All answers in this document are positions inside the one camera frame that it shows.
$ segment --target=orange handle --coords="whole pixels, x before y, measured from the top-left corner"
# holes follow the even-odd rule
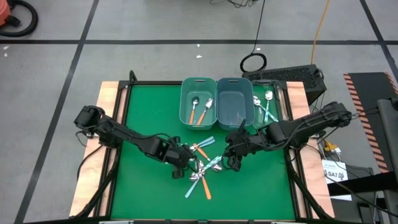
[[[206,113],[206,111],[204,111],[203,114],[201,114],[199,121],[197,122],[197,125],[201,124],[201,122],[203,121],[203,118],[205,118],[205,113]]]
[[[210,199],[211,199],[211,194],[210,194],[210,191],[209,191],[209,187],[207,187],[207,182],[206,182],[206,180],[205,180],[205,177],[202,177],[201,179],[202,179],[202,181],[203,181],[203,186],[205,187],[206,198],[207,198],[208,200],[210,200]]]
[[[205,152],[203,152],[203,150],[202,150],[200,147],[197,147],[197,151],[198,151],[201,155],[203,155],[206,159],[209,159],[209,157],[206,155]]]
[[[191,112],[191,118],[189,119],[189,124],[193,124],[193,115],[195,114],[195,110]]]

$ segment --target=white label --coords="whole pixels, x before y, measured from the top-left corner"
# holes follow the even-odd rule
[[[344,162],[335,162],[322,159],[322,166],[325,175],[327,175],[330,179],[336,182],[348,180],[346,164]],[[333,181],[326,178],[326,183],[330,184],[333,183]],[[353,200],[351,195],[340,195],[330,198],[349,201]]]

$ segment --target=green table surface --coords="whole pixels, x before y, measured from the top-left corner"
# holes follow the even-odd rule
[[[222,154],[227,131],[216,123],[210,130],[187,129],[179,119],[180,86],[133,86],[126,125],[141,134],[167,133],[192,145],[210,136],[216,142],[203,150],[211,158]],[[262,89],[255,88],[254,94]],[[270,110],[276,112],[275,104]],[[198,152],[198,158],[207,161]],[[192,186],[189,171],[172,179],[173,167],[143,155],[125,142],[121,151],[111,218],[193,220],[294,220],[289,180],[282,151],[258,152],[243,159],[239,172],[207,170],[212,199],[207,200],[200,181]]]

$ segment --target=black floor stripe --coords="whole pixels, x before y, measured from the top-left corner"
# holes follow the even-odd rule
[[[80,40],[0,40],[0,44],[79,44]],[[258,40],[264,45],[312,45],[313,40]],[[84,44],[150,45],[150,44],[254,44],[254,40],[85,40]],[[318,40],[317,45],[379,45],[378,40]],[[398,45],[398,40],[390,40]]]
[[[34,167],[32,176],[30,177],[30,181],[26,188],[24,198],[22,199],[22,202],[19,207],[19,210],[18,210],[18,213],[17,213],[14,223],[20,224],[20,223],[24,222],[27,209],[29,207],[30,201],[32,200],[32,196],[33,196],[34,190],[36,188],[37,181],[39,180],[40,173],[41,173],[43,165],[44,165],[44,160],[47,157],[47,153],[48,153],[50,145],[51,145],[51,141],[52,141],[52,138],[53,138],[53,135],[55,132],[55,128],[57,127],[57,124],[58,124],[58,121],[59,121],[59,118],[61,115],[63,104],[67,97],[67,93],[68,93],[70,84],[72,82],[72,78],[75,74],[76,66],[79,61],[81,51],[83,50],[84,40],[87,38],[88,30],[90,29],[91,22],[93,21],[93,17],[94,17],[94,14],[95,14],[95,11],[96,11],[96,8],[98,5],[98,1],[99,0],[93,1],[93,5],[91,7],[90,13],[88,14],[88,18],[87,18],[85,27],[83,29],[83,33],[81,34],[80,41],[79,41],[78,47],[76,49],[75,55],[73,56],[73,60],[70,65],[68,75],[63,84],[62,91],[61,91],[60,97],[58,99],[57,106],[55,107],[55,111],[54,111],[54,114],[53,114],[51,122],[50,122],[50,126],[45,135],[45,139],[44,139],[42,148],[40,150],[39,157],[37,158],[36,165]]]
[[[363,9],[365,11],[366,17],[368,17],[368,19],[369,19],[369,22],[370,22],[370,24],[372,26],[374,34],[377,37],[377,40],[380,41],[381,49],[383,50],[384,56],[387,59],[387,62],[389,64],[390,68],[391,68],[391,71],[394,74],[396,80],[398,80],[398,68],[397,68],[397,65],[395,63],[394,58],[391,56],[391,53],[390,53],[390,51],[389,51],[389,49],[387,47],[386,42],[383,39],[383,36],[380,33],[379,28],[376,25],[376,21],[374,20],[372,14],[371,14],[371,11],[369,10],[368,4],[366,4],[365,0],[359,0],[359,1],[361,2],[361,5],[362,5],[362,7],[363,7]]]

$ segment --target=robotic arm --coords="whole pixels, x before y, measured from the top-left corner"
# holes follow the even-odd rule
[[[257,130],[250,135],[243,127],[231,131],[225,141],[229,144],[224,152],[228,168],[236,172],[241,168],[243,156],[257,151],[279,150],[286,146],[302,147],[313,134],[325,128],[345,127],[351,121],[351,112],[343,104],[332,102],[314,114],[293,121],[279,121]]]
[[[190,159],[196,159],[187,145],[179,145],[179,137],[163,139],[158,137],[159,134],[143,136],[106,116],[104,110],[96,106],[84,106],[74,123],[83,134],[97,134],[101,145],[115,148],[127,141],[136,145],[147,157],[174,165],[174,179],[183,177]]]

